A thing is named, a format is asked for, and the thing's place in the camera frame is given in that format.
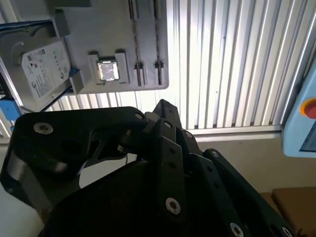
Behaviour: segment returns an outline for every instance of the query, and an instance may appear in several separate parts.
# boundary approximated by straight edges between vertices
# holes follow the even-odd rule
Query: cardboard box
[[[275,189],[272,198],[298,237],[316,237],[316,187]]]

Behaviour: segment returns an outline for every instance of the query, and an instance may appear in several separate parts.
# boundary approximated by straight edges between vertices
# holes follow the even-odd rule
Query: red emergency stop button
[[[304,113],[310,119],[316,119],[316,100],[309,102],[305,108]]]

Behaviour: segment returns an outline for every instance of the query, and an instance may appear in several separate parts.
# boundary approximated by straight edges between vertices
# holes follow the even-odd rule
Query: gray metal plate
[[[156,55],[155,17],[153,2],[134,0],[137,4],[137,36],[140,62],[144,64],[146,83],[138,85],[134,66],[137,62],[133,34],[133,22],[127,0],[93,0],[90,8],[65,8],[70,34],[65,37],[69,58],[73,67],[81,70],[84,88],[80,93],[104,93],[164,89],[168,87],[167,27],[165,1],[159,2],[159,47],[164,62],[163,82],[155,78]],[[97,84],[88,63],[89,54],[100,58],[114,57],[118,50],[126,53],[129,83],[110,81]]]

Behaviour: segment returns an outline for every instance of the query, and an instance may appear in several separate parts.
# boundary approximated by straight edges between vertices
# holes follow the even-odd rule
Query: corrugated metal wall
[[[167,90],[64,96],[49,111],[166,99],[194,134],[280,130],[313,60],[316,0],[167,0],[167,11]]]

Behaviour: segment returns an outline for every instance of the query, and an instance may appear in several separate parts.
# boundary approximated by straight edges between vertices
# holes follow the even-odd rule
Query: hard drive label
[[[61,41],[25,53],[22,68],[33,98],[40,100],[69,77],[70,62]]]

